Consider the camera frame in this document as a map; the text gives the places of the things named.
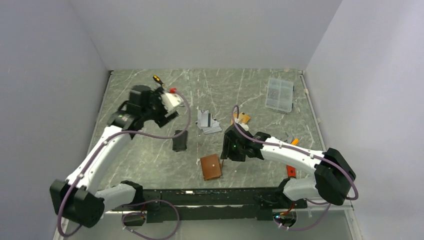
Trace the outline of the brown leather card holder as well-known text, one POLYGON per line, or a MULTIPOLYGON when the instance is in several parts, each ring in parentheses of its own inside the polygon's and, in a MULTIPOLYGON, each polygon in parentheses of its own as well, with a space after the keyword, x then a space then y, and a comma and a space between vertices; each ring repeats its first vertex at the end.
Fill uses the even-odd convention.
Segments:
POLYGON ((201 170, 205 181, 219 179, 222 176, 222 163, 217 154, 200 158, 201 170))

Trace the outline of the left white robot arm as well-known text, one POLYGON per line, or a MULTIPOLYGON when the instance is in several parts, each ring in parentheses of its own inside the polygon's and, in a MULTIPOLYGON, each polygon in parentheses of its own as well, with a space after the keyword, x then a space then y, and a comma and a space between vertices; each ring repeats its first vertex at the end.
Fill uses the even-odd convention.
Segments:
POLYGON ((109 210, 119 206, 137 210, 145 203, 143 186, 138 183, 124 180, 104 190, 99 190, 99 185, 118 154, 135 136, 154 137, 141 131, 145 122, 153 121, 161 128, 179 115, 177 108, 182 104, 190 106, 176 90, 162 86, 132 87, 128 99, 110 116, 100 139, 83 162, 66 179, 56 179, 49 188, 61 235, 66 235, 62 219, 91 228, 109 210))

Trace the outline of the gold card stack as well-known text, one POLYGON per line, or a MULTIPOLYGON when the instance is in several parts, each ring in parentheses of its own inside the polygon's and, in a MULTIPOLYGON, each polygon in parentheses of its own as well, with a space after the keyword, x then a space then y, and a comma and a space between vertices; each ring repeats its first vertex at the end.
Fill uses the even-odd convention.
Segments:
POLYGON ((239 114, 234 113, 233 118, 235 122, 239 125, 246 125, 251 119, 251 117, 245 114, 244 112, 240 112, 239 114))

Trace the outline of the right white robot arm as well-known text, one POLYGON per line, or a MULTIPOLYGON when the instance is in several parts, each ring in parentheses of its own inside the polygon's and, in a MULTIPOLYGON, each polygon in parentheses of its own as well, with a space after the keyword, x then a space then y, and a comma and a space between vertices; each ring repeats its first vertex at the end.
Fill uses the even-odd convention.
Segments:
POLYGON ((350 200, 349 191, 356 194, 356 174, 342 154, 334 148, 311 150, 285 143, 268 133, 252 135, 239 124, 224 132, 221 159, 244 162, 246 157, 275 161, 308 174, 305 178, 286 178, 275 194, 276 203, 289 207, 294 201, 321 198, 341 206, 350 200))

